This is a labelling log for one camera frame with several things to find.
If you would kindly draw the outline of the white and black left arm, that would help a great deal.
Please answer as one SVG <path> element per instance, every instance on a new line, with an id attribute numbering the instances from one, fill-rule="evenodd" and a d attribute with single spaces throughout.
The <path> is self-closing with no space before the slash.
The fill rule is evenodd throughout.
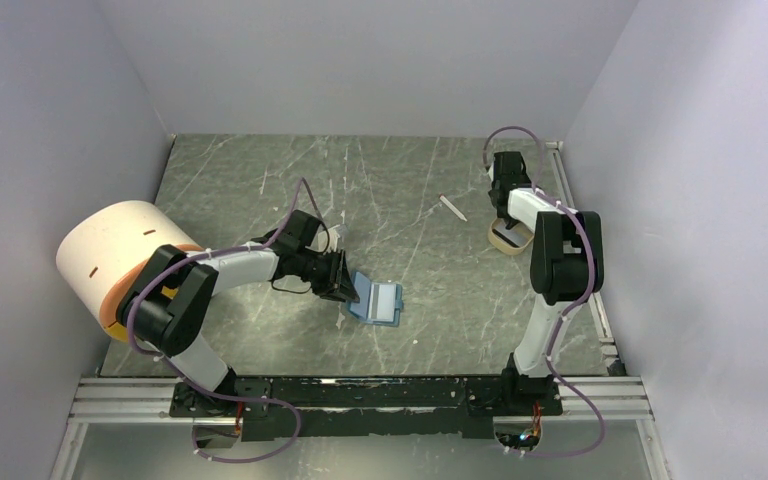
<path id="1" fill-rule="evenodd" d="M 359 300 L 344 251 L 314 249 L 323 230 L 321 219 L 294 210 L 265 236 L 215 253 L 162 245 L 120 300 L 116 319 L 129 342 L 152 347 L 198 388 L 202 408 L 224 415 L 237 400 L 237 375 L 202 334 L 211 300 L 232 288 L 285 277 L 300 279 L 325 300 Z"/>

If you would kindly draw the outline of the blue card holder wallet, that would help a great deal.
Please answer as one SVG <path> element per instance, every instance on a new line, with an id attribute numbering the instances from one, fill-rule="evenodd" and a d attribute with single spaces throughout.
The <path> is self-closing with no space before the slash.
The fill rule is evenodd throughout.
<path id="1" fill-rule="evenodd" d="M 347 303 L 347 311 L 360 323 L 398 327 L 404 308 L 403 287 L 394 282 L 374 282 L 355 271 L 352 284 L 359 300 Z"/>

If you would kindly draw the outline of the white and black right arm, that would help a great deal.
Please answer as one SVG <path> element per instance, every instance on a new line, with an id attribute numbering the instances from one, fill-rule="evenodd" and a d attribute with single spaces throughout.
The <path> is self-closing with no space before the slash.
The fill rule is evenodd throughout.
<path id="1" fill-rule="evenodd" d="M 495 153 L 487 173 L 497 214 L 488 240 L 506 255 L 531 250 L 536 299 L 512 363 L 521 375 L 547 377 L 557 372 L 553 353 L 569 322 L 604 283 L 601 216 L 549 197 L 532 182 L 519 152 Z"/>

